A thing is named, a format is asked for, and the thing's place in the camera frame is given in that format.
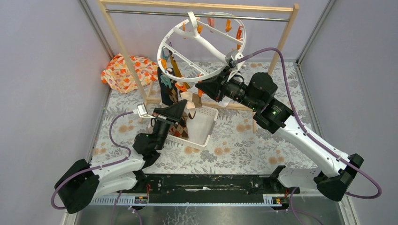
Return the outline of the orange clothes peg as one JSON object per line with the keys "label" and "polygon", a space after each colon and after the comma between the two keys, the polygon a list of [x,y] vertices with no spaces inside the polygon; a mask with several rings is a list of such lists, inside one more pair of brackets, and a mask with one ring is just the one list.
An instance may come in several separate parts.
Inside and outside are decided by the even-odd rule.
{"label": "orange clothes peg", "polygon": [[198,94],[199,97],[202,97],[202,96],[203,96],[203,91],[200,90],[200,89],[198,89],[197,94]]}
{"label": "orange clothes peg", "polygon": [[186,88],[186,85],[183,82],[176,82],[175,87],[180,91],[180,92],[186,92],[188,89]]}

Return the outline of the navy blue patterned sock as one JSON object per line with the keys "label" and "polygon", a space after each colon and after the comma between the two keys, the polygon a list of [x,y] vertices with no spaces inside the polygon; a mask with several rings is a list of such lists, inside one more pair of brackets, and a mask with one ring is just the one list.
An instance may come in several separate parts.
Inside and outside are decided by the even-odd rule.
{"label": "navy blue patterned sock", "polygon": [[[163,92],[164,92],[166,86],[161,82],[161,75],[164,75],[164,74],[163,74],[161,68],[158,67],[158,68],[157,68],[157,76],[158,76],[159,86],[160,86],[160,90],[161,90],[161,102],[162,102],[162,104],[164,104],[164,103],[163,103],[164,97],[162,96],[162,94],[163,94]],[[175,83],[176,83],[176,82],[175,82],[174,80],[171,80],[171,83],[172,83],[173,86],[175,86]]]}

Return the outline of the white sock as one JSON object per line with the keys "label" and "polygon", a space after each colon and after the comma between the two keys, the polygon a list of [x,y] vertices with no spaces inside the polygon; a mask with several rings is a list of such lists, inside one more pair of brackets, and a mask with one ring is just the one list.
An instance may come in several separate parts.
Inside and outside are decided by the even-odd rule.
{"label": "white sock", "polygon": [[217,105],[221,108],[226,108],[230,102],[231,100],[229,98],[224,98],[222,101],[218,102]]}

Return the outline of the beige brown ribbed sock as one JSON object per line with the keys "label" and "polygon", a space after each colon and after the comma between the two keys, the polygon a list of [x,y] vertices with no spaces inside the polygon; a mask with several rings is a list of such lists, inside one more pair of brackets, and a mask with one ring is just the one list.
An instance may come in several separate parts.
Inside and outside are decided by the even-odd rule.
{"label": "beige brown ribbed sock", "polygon": [[202,108],[202,99],[196,93],[189,91],[180,92],[182,100],[187,100],[186,109],[188,110],[188,117],[192,120],[195,118],[196,109]]}

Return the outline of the mustard yellow sock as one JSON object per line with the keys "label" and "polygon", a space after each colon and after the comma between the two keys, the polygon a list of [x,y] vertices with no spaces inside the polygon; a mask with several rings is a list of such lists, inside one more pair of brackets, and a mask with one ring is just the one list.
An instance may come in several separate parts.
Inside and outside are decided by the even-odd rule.
{"label": "mustard yellow sock", "polygon": [[[172,55],[171,55],[169,58],[170,58],[171,65],[172,65],[172,67],[173,67],[174,75],[175,75],[176,77],[178,77],[178,78],[182,78],[183,76],[182,76],[182,74],[181,74],[181,72],[180,72],[180,70],[179,70],[179,68],[178,68],[178,65],[177,65],[177,63],[176,63],[176,60],[174,59],[174,57],[173,57]],[[189,86],[188,83],[184,82],[184,84],[186,85],[186,88],[187,88],[187,89],[190,89],[190,88],[191,88],[191,87]]]}

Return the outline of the white round clip hanger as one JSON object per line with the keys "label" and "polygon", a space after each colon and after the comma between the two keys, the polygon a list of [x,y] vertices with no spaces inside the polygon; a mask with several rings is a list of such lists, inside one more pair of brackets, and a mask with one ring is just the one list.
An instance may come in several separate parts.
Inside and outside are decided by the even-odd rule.
{"label": "white round clip hanger", "polygon": [[[208,12],[196,14],[172,13],[171,16],[182,17],[183,20],[174,25],[162,39],[157,50],[157,62],[164,75],[177,82],[197,83],[211,78],[221,72],[221,68],[213,72],[206,71],[198,63],[194,62],[189,50],[198,50],[199,53],[209,56],[226,65],[225,56],[232,50],[238,50],[243,54],[247,42],[246,27],[240,17],[225,12]],[[215,27],[207,24],[209,17],[214,18]],[[182,75],[178,78],[174,75],[170,56],[180,60],[189,66],[197,74],[190,77]]]}

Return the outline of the brown yellow argyle sock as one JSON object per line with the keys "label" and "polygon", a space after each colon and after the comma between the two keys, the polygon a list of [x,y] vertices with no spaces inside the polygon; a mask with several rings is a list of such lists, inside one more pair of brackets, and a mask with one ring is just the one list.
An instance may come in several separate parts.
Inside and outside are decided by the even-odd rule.
{"label": "brown yellow argyle sock", "polygon": [[163,103],[165,105],[173,105],[179,101],[177,88],[173,85],[171,86],[171,88],[169,86],[166,86],[162,96],[164,97]]}

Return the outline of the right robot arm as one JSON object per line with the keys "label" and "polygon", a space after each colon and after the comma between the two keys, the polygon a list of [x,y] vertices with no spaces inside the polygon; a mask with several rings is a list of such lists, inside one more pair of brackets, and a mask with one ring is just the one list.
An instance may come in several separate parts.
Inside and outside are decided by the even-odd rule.
{"label": "right robot arm", "polygon": [[253,74],[249,84],[244,83],[242,76],[229,79],[229,75],[230,69],[225,67],[219,75],[199,81],[195,86],[216,102],[228,97],[250,108],[261,128],[291,143],[317,166],[313,169],[278,166],[271,174],[270,189],[275,193],[286,188],[314,189],[330,200],[341,201],[357,174],[343,160],[360,167],[364,159],[339,150],[329,153],[312,140],[317,134],[301,128],[293,110],[274,97],[278,86],[268,73]]}

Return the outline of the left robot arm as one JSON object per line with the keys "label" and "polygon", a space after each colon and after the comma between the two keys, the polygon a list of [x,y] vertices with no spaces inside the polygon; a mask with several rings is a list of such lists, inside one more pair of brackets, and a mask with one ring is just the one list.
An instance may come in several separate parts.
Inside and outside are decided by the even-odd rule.
{"label": "left robot arm", "polygon": [[119,157],[97,163],[85,159],[76,161],[56,182],[51,196],[52,207],[74,214],[103,195],[130,189],[135,193],[143,191],[146,176],[142,170],[160,157],[159,151],[163,149],[168,132],[181,120],[187,102],[180,100],[168,107],[155,108],[152,114],[144,104],[139,104],[133,111],[116,116],[110,127],[120,117],[135,114],[150,118],[154,122],[153,131],[136,135],[131,148],[113,141],[116,147],[127,151]]}

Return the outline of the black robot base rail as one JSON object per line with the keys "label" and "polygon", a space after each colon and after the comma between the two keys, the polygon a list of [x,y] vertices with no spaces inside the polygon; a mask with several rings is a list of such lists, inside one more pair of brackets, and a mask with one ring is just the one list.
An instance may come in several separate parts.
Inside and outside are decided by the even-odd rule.
{"label": "black robot base rail", "polygon": [[160,204],[250,204],[263,203],[265,195],[282,201],[299,188],[283,186],[272,175],[238,174],[144,174],[124,194],[143,194],[149,203]]}

